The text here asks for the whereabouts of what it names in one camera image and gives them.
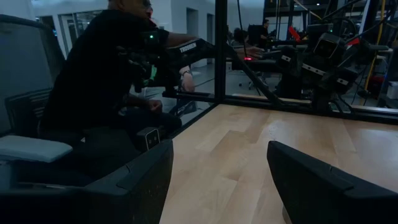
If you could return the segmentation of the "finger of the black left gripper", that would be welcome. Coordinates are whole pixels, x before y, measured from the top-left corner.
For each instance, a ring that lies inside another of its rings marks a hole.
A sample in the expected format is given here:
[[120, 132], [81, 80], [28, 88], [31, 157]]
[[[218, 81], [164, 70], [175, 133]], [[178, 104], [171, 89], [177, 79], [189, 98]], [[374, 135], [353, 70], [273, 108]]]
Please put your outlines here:
[[282, 72], [299, 72], [299, 50], [291, 46], [282, 47], [276, 65]]
[[353, 68], [340, 67], [328, 72], [328, 90], [334, 93], [346, 93], [359, 76]]

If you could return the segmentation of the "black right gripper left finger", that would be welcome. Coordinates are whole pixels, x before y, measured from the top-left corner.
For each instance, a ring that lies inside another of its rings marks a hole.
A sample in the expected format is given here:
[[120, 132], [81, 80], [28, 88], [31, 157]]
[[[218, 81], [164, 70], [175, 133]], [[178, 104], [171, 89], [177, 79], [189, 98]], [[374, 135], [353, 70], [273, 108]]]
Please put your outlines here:
[[158, 223], [169, 190], [174, 159], [164, 140], [90, 184], [72, 174], [73, 185], [23, 179], [36, 162], [1, 164], [1, 223]]

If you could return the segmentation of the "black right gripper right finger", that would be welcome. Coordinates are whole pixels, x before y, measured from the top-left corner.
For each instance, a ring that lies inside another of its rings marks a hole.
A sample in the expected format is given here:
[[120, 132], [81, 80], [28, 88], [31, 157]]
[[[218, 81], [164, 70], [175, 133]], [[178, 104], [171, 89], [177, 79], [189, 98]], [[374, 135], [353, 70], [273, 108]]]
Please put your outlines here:
[[397, 193], [278, 141], [272, 179], [292, 223], [397, 223]]

